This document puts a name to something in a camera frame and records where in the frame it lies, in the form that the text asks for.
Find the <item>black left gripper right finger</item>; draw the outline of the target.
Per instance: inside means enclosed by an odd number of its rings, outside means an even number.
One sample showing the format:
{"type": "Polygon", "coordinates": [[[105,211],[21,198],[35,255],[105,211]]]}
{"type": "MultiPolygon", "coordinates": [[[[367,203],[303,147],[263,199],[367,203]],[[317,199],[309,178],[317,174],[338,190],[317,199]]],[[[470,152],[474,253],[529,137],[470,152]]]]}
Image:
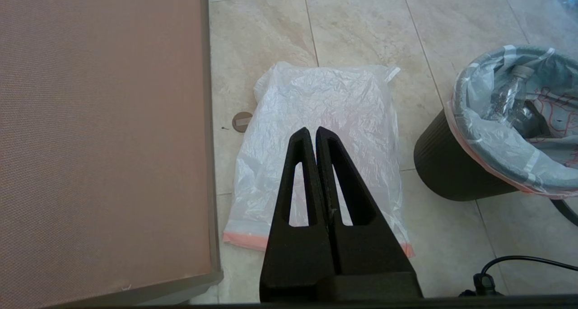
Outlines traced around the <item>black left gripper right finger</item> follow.
{"type": "Polygon", "coordinates": [[[336,272],[415,275],[344,144],[323,126],[316,132],[316,161],[336,272]]]}

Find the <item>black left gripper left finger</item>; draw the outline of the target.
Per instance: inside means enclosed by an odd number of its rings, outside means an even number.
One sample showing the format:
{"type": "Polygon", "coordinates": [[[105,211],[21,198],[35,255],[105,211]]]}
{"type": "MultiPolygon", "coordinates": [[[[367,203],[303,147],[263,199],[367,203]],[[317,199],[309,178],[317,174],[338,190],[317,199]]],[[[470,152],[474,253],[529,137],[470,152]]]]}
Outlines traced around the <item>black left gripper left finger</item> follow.
{"type": "Polygon", "coordinates": [[[289,139],[260,276],[262,303],[322,301],[319,284],[335,274],[324,202],[311,135],[301,128],[289,139]],[[294,227],[289,219],[298,164],[308,225],[294,227]]]}

